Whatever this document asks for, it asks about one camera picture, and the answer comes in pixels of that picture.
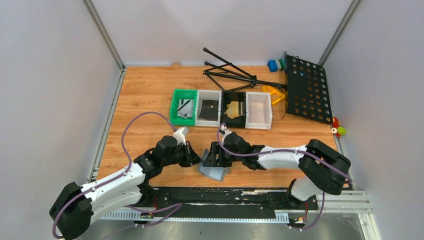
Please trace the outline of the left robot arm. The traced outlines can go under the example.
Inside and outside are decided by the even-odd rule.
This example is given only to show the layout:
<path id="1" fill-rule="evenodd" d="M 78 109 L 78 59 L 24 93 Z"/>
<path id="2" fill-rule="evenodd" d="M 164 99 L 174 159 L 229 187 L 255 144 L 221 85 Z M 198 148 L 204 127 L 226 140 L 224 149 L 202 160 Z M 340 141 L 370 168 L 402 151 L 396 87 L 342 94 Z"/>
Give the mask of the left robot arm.
<path id="1" fill-rule="evenodd" d="M 53 220 L 52 234 L 56 239 L 73 240 L 80 237 L 96 220 L 129 205 L 149 206 L 153 189 L 149 181 L 163 168 L 198 164 L 186 135 L 186 126 L 173 135 L 166 135 L 156 146 L 139 155 L 128 166 L 100 180 L 78 185 L 67 184 L 49 210 Z"/>

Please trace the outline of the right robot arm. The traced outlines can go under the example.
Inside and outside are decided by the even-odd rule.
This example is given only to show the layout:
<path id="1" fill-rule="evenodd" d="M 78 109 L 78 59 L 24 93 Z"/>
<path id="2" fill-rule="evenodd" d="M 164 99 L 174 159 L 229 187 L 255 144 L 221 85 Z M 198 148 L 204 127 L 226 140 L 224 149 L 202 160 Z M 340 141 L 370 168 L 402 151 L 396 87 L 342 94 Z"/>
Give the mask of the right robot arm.
<path id="1" fill-rule="evenodd" d="M 352 179 L 348 172 L 351 161 L 318 139 L 297 147 L 271 147 L 250 144 L 223 123 L 216 132 L 201 161 L 199 170 L 205 176 L 222 181 L 235 162 L 248 169 L 298 169 L 304 177 L 294 179 L 285 195 L 286 204 L 298 209 L 311 196 L 319 193 L 340 195 Z"/>

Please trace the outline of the grey card holder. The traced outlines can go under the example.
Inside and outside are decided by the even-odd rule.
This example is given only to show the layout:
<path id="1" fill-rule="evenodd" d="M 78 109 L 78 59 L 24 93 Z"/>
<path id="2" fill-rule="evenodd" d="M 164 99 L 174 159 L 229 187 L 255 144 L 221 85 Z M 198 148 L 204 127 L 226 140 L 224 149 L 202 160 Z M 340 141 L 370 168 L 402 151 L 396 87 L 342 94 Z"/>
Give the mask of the grey card holder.
<path id="1" fill-rule="evenodd" d="M 205 177 L 212 180 L 223 182 L 226 174 L 230 173 L 230 167 L 207 167 L 203 166 L 203 162 L 206 160 L 209 150 L 204 149 L 201 155 L 201 163 L 199 164 L 198 171 Z"/>

